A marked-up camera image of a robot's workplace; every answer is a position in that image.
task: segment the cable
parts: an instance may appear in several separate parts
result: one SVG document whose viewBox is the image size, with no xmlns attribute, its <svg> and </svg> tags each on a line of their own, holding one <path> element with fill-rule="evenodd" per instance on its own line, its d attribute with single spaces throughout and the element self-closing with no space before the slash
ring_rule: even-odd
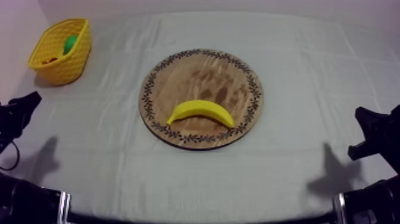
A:
<svg viewBox="0 0 400 224">
<path fill-rule="evenodd" d="M 6 169 L 6 168 L 3 168 L 3 167 L 0 166 L 0 170 L 3 170 L 3 171 L 12 171 L 12 170 L 14 170 L 14 169 L 18 166 L 18 164 L 20 163 L 20 149 L 18 148 L 18 146 L 17 146 L 13 141 L 11 141 L 11 143 L 13 144 L 13 146 L 15 147 L 15 150 L 17 151 L 17 160 L 15 161 L 15 164 L 14 164 L 12 167 Z"/>
</svg>

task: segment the white wall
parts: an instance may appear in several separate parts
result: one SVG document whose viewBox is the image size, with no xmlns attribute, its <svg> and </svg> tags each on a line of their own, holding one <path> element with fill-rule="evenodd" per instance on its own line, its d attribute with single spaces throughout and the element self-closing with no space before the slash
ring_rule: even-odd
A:
<svg viewBox="0 0 400 224">
<path fill-rule="evenodd" d="M 37 1 L 0 1 L 0 102 L 5 104 L 27 72 L 27 63 L 47 19 Z"/>
<path fill-rule="evenodd" d="M 0 0 L 0 101 L 29 69 L 42 32 L 69 17 L 180 11 L 253 11 L 322 18 L 400 34 L 400 0 Z"/>
<path fill-rule="evenodd" d="M 400 33 L 400 0 L 39 0 L 39 3 L 51 23 L 71 16 L 252 11 L 321 18 Z"/>
</svg>

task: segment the wooden board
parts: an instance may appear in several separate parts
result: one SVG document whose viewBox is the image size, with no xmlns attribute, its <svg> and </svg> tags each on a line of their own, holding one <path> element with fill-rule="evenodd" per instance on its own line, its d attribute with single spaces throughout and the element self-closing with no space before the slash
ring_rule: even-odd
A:
<svg viewBox="0 0 400 224">
<path fill-rule="evenodd" d="M 205 117 L 166 122 L 175 106 L 206 99 L 223 106 L 233 117 L 228 129 Z M 233 55 L 210 49 L 193 49 L 158 63 L 143 81 L 139 111 L 154 135 L 190 150 L 208 150 L 244 136 L 263 107 L 263 87 L 256 74 Z"/>
</svg>

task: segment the floral border pattern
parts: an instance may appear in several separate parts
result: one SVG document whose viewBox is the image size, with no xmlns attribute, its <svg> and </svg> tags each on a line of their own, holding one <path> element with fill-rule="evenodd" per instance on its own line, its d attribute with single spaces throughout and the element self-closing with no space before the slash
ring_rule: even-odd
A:
<svg viewBox="0 0 400 224">
<path fill-rule="evenodd" d="M 241 122 L 238 127 L 228 129 L 226 132 L 221 132 L 218 135 L 182 135 L 179 131 L 173 131 L 169 126 L 162 125 L 154 120 L 155 114 L 153 111 L 153 101 L 151 100 L 151 95 L 152 88 L 154 87 L 154 80 L 156 79 L 158 72 L 172 64 L 175 60 L 179 60 L 183 57 L 190 57 L 191 55 L 196 54 L 203 54 L 210 57 L 227 60 L 228 63 L 234 64 L 237 69 L 242 70 L 246 74 L 246 79 L 251 94 L 250 105 L 247 107 L 247 113 L 243 117 L 244 121 Z M 244 131 L 246 131 L 248 125 L 253 121 L 254 114 L 260 106 L 259 100 L 261 98 L 261 95 L 263 94 L 260 91 L 260 87 L 257 85 L 255 77 L 251 71 L 252 70 L 248 66 L 243 64 L 240 60 L 232 57 L 230 54 L 223 52 L 211 51 L 207 49 L 193 49 L 171 55 L 154 67 L 148 77 L 147 82 L 144 85 L 144 93 L 141 98 L 141 100 L 143 101 L 143 107 L 145 109 L 144 119 L 147 119 L 149 122 L 151 122 L 150 127 L 152 127 L 155 131 L 163 133 L 169 138 L 179 138 L 179 140 L 183 141 L 184 144 L 187 142 L 211 143 L 215 142 L 216 140 L 224 140 L 233 135 L 243 133 Z"/>
</svg>

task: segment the green fruit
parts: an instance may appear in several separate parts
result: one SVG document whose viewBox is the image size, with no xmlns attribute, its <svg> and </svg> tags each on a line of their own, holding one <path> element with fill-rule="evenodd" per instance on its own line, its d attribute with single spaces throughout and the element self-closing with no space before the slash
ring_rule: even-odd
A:
<svg viewBox="0 0 400 224">
<path fill-rule="evenodd" d="M 68 54 L 68 52 L 71 51 L 72 47 L 74 46 L 76 40 L 78 39 L 78 36 L 70 36 L 69 38 L 67 38 L 67 40 L 65 41 L 64 44 L 64 55 Z"/>
</svg>

